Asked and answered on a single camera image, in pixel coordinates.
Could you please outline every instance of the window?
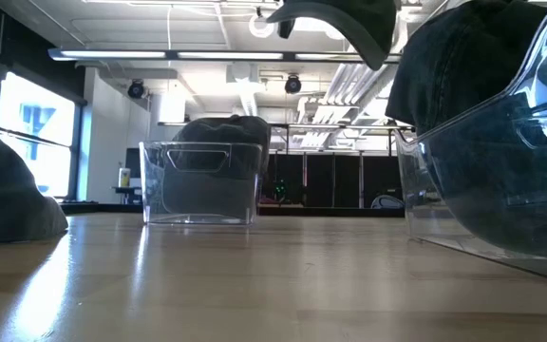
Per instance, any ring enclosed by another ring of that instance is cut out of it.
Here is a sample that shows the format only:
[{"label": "window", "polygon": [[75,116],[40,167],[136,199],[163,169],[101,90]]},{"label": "window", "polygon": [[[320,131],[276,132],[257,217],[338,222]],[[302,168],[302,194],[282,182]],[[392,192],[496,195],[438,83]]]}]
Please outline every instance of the window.
[{"label": "window", "polygon": [[1,83],[0,138],[25,161],[44,195],[69,195],[75,118],[75,103],[28,80],[10,72]]}]

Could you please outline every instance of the transparent container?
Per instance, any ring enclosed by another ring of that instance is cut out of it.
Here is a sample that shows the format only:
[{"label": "transparent container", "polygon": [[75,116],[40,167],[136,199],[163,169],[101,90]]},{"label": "transparent container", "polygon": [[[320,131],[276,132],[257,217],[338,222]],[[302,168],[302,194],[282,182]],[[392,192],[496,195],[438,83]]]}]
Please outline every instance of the transparent container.
[{"label": "transparent container", "polygon": [[547,17],[501,94],[395,134],[412,236],[547,276]]},{"label": "transparent container", "polygon": [[147,223],[250,224],[261,146],[218,142],[142,142]]}]

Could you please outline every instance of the wooden tabletop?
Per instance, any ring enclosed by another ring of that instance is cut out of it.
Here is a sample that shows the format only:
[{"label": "wooden tabletop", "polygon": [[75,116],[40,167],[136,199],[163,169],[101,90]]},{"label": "wooden tabletop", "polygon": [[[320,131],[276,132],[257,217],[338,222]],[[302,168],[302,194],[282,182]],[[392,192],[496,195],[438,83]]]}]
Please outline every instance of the wooden tabletop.
[{"label": "wooden tabletop", "polygon": [[411,240],[403,219],[69,220],[0,245],[0,341],[547,342],[547,279]]}]

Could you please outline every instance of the gray cloth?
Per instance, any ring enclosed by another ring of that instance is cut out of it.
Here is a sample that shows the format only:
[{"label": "gray cloth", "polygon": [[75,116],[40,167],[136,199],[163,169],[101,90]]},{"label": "gray cloth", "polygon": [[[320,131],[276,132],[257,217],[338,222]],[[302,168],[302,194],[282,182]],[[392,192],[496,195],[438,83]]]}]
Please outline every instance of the gray cloth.
[{"label": "gray cloth", "polygon": [[[386,115],[423,137],[501,93],[546,14],[523,1],[474,0],[429,21],[406,45]],[[522,93],[478,106],[428,136],[424,159],[463,227],[495,246],[547,257],[547,137],[537,126],[519,136],[513,124],[531,115]]]},{"label": "gray cloth", "polygon": [[[377,70],[391,49],[396,4],[393,0],[286,0],[267,21],[292,30],[299,17],[319,19],[338,29],[367,65]],[[278,33],[282,38],[290,34]]]},{"label": "gray cloth", "polygon": [[[271,128],[261,118],[206,118],[175,137],[188,146],[165,151],[162,198],[168,213],[245,219],[255,207],[257,178],[267,172]],[[238,143],[229,148],[217,143]]]},{"label": "gray cloth", "polygon": [[0,140],[0,242],[50,238],[66,228],[58,203],[39,193],[25,162]]},{"label": "gray cloth", "polygon": [[520,0],[474,0],[434,17],[406,44],[386,116],[423,134],[497,95],[546,13]]}]

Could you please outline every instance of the white wall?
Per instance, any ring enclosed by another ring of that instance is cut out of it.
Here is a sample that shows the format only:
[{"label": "white wall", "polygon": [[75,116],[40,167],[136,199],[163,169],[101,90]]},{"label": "white wall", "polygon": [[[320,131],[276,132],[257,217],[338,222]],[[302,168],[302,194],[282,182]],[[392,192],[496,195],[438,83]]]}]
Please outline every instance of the white wall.
[{"label": "white wall", "polygon": [[149,130],[149,140],[152,142],[170,142],[179,131],[181,126],[160,126],[160,96],[153,95],[151,98],[151,128]]},{"label": "white wall", "polygon": [[119,203],[111,188],[125,166],[128,147],[150,140],[151,113],[103,81],[95,68],[85,74],[85,99],[78,200]]}]

